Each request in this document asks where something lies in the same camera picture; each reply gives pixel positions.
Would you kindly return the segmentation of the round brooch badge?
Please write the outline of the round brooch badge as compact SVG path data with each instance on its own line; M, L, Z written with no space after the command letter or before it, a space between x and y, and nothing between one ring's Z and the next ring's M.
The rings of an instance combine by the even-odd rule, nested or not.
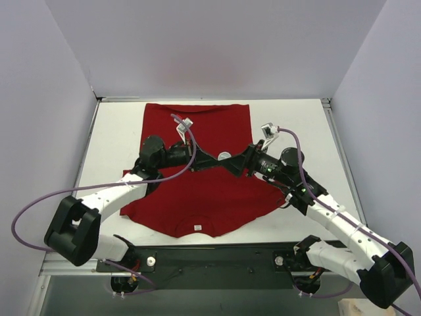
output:
M227 151L223 151L223 152L218 154L218 160L219 161L229 159L231 157L232 157L232 155Z

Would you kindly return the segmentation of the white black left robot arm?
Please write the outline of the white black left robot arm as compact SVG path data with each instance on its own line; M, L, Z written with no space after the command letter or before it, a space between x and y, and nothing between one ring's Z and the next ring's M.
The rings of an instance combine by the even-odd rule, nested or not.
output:
M159 136L149 136L141 144L133 169L118 182L81 198L67 196L59 203L44 242L77 267L90 259L108 259L117 269L127 271L137 260L135 247L121 236L101 234L103 216L151 194L164 178L163 169L199 171L218 164L216 157L193 140L166 148Z

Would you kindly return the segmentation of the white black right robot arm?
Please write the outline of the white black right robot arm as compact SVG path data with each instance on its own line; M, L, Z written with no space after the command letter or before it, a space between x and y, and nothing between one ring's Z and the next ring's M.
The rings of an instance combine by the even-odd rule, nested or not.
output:
M295 246L296 263L320 267L347 278L374 305L384 309L411 286L420 289L411 248L372 232L338 204L304 170L304 155L299 146L283 150L279 159L266 151L266 142L260 141L239 155L221 153L218 162L234 175L243 171L259 173L269 184L286 188L286 201L292 207L323 226L344 245L335 248L320 238L308 236Z

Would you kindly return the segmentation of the red t-shirt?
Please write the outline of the red t-shirt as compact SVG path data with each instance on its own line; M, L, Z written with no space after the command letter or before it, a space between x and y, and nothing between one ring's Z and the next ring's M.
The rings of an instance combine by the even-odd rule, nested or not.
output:
M193 121L198 145L217 157L240 154L253 143L248 105L161 105L148 103L141 139L160 136L166 145L180 139L172 115ZM236 177L222 167L185 172L163 182L150 195L120 210L120 215L157 232L180 238L202 233L217 237L265 216L285 203L283 193L265 181Z

